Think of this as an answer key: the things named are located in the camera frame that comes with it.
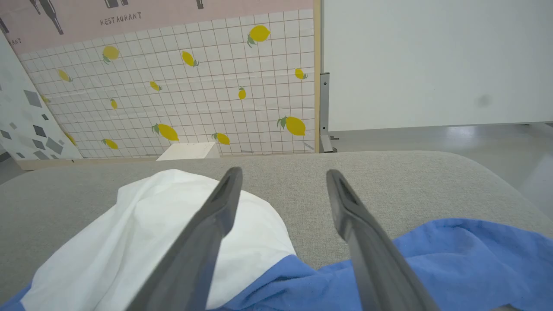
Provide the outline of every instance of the white cloth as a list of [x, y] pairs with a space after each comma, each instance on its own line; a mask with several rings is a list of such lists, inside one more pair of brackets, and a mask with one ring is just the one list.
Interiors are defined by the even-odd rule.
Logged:
[[[24, 308], [124, 310], [217, 183], [172, 169], [121, 187], [112, 208], [37, 270]], [[242, 191], [234, 227], [221, 243], [207, 309], [222, 306], [292, 254], [278, 213]]]

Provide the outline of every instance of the blue cloth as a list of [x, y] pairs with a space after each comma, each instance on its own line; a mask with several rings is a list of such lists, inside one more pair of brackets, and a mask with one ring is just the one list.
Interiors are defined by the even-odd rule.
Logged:
[[[441, 310], [553, 309], [553, 241], [471, 219], [428, 222], [394, 240]], [[0, 307], [21, 311], [30, 286]], [[361, 310], [351, 261], [312, 269], [287, 256], [218, 310]]]

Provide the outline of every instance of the yellow lemon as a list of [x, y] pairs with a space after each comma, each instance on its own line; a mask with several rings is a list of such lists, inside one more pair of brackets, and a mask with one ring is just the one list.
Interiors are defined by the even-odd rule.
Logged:
[[298, 77], [298, 79], [301, 79], [301, 80], [307, 78], [307, 74], [304, 74], [303, 70], [301, 70], [299, 68], [296, 68], [295, 75], [296, 75], [296, 77]]
[[73, 81], [73, 79], [71, 79], [70, 76], [68, 76], [65, 71], [61, 70], [61, 69], [58, 69], [58, 75], [60, 76], [60, 78], [64, 81], [67, 81], [67, 82], [71, 82]]
[[163, 137], [167, 138], [170, 141], [178, 141], [179, 136], [176, 134], [175, 130], [165, 124], [156, 124], [152, 126], [152, 132], [156, 132], [157, 134], [161, 134]]
[[225, 134], [215, 133], [211, 135], [214, 139], [218, 140], [222, 144], [231, 144], [231, 140]]
[[104, 48], [102, 56], [104, 57], [104, 63], [111, 63], [112, 60], [119, 57], [119, 50], [111, 45], [108, 45]]
[[295, 117], [286, 117], [278, 119], [276, 126], [282, 126], [288, 129], [288, 132], [293, 135], [304, 136], [305, 135], [305, 124], [302, 120]]
[[267, 37], [271, 34], [269, 29], [263, 25], [257, 25], [248, 34], [248, 45], [251, 48], [255, 41], [261, 42], [267, 40]]
[[161, 86], [159, 86], [157, 83], [155, 83], [154, 81], [150, 81], [150, 86], [152, 87], [152, 89], [156, 90], [156, 91], [161, 91], [163, 88]]
[[192, 55], [186, 51], [182, 51], [182, 60], [189, 66], [196, 67], [200, 63], [197, 60], [194, 60]]
[[240, 87], [239, 90], [240, 91], [238, 92], [238, 98], [240, 98], [241, 100], [246, 98], [246, 90], [243, 87]]
[[64, 132], [64, 134], [65, 134], [65, 136], [67, 136], [69, 138], [71, 143], [73, 143], [75, 146], [77, 145], [77, 143], [75, 142], [75, 140], [73, 139], [73, 136], [71, 136], [71, 134], [66, 133], [66, 132]]
[[102, 143], [103, 143], [104, 145], [107, 145], [108, 147], [110, 147], [110, 148], [112, 148], [112, 149], [115, 149], [115, 150], [119, 149], [119, 147], [117, 146], [117, 144], [116, 144], [113, 140], [111, 140], [111, 139], [102, 139]]
[[44, 95], [40, 95], [40, 98], [42, 99], [42, 101], [44, 101], [44, 103], [49, 103], [50, 100], [46, 97], [44, 97]]

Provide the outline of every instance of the gray diamond shape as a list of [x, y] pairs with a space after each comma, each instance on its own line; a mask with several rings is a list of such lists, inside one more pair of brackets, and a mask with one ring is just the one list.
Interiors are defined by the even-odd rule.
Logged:
[[25, 96], [27, 97], [27, 100], [29, 101], [29, 104], [31, 106], [42, 108], [42, 105], [40, 104], [40, 99], [38, 98], [38, 94], [36, 92], [31, 92], [27, 90], [23, 90], [25, 92]]
[[42, 151], [36, 151], [36, 152], [33, 152], [33, 154], [41, 160], [49, 160], [50, 159], [50, 158], [48, 158], [48, 156], [46, 154], [42, 153]]
[[21, 115], [27, 119], [28, 121], [32, 122], [33, 121], [33, 115], [31, 115], [27, 110], [23, 110], [21, 112]]
[[36, 148], [36, 146], [34, 145], [33, 143], [33, 140], [30, 139], [29, 137], [26, 137], [20, 133], [16, 133], [15, 134], [15, 138], [24, 146], [28, 147], [28, 148], [31, 148], [31, 149], [34, 149]]
[[33, 143], [35, 144], [35, 146], [39, 149], [42, 149], [42, 150], [46, 150], [46, 148], [44, 148], [44, 144], [42, 144], [42, 142], [39, 142], [39, 141], [36, 141], [33, 139]]
[[38, 136], [46, 137], [46, 133], [44, 133], [44, 130], [40, 126], [33, 125], [33, 127], [35, 128], [35, 133]]
[[56, 143], [50, 137], [48, 137], [48, 141], [46, 141], [46, 147], [52, 149], [57, 154], [61, 154], [61, 151], [64, 149], [60, 144]]
[[2, 133], [2, 136], [4, 136], [5, 138], [12, 139], [12, 137], [9, 135], [8, 132], [5, 132], [5, 131], [0, 129], [0, 133]]

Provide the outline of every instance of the wooden frame edge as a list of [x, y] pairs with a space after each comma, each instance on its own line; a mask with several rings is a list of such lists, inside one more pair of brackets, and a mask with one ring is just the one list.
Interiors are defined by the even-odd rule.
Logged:
[[313, 0], [315, 35], [315, 153], [319, 153], [321, 107], [321, 0]]

